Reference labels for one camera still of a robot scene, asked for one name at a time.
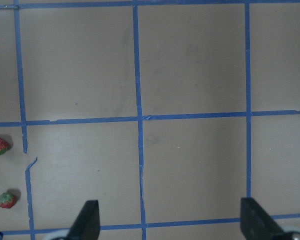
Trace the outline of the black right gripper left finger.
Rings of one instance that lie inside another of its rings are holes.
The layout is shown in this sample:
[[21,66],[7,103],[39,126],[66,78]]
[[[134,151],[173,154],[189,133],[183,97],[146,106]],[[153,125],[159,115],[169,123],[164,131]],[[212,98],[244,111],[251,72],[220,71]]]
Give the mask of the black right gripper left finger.
[[98,200],[87,200],[66,235],[67,240],[97,240],[101,231]]

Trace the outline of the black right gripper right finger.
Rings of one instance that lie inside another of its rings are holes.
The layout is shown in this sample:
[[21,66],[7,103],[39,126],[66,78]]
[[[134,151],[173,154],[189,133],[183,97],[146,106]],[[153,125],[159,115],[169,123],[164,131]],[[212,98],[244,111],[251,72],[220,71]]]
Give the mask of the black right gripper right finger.
[[285,240],[284,230],[251,197],[240,200],[240,230],[246,240]]

